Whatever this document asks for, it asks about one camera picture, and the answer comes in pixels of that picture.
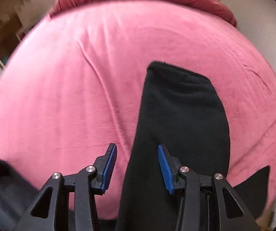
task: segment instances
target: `mattress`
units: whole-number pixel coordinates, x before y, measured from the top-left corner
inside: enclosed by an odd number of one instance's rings
[[[235,26],[217,0],[59,0],[0,78],[0,159],[41,188],[116,143],[110,188],[96,198],[99,218],[115,219],[147,66],[157,60],[210,79],[230,129],[227,179],[235,186],[269,165],[268,206],[276,75]]]

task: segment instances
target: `bed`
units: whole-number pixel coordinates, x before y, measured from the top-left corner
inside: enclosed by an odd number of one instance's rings
[[[115,219],[154,60],[206,76],[230,129],[227,179],[270,166],[276,195],[276,74],[218,0],[58,0],[23,39],[0,79],[0,159],[40,188],[118,146],[98,216]]]

